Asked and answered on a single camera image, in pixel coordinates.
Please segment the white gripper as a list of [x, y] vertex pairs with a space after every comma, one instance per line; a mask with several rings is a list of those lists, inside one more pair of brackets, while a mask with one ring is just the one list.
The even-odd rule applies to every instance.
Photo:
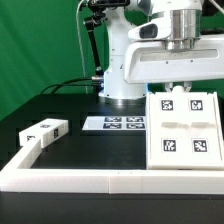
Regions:
[[224, 34], [205, 35], [193, 49], [166, 50], [163, 41], [134, 42], [129, 45], [124, 61], [127, 83], [166, 83], [165, 90], [173, 90], [172, 82], [224, 78]]

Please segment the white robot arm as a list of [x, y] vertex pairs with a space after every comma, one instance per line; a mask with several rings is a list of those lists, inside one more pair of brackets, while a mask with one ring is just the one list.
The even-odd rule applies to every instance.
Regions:
[[135, 26], [124, 9], [106, 8], [109, 67], [99, 96], [111, 101], [138, 100], [148, 83], [224, 78], [224, 34], [202, 35], [204, 0], [130, 0], [149, 22]]

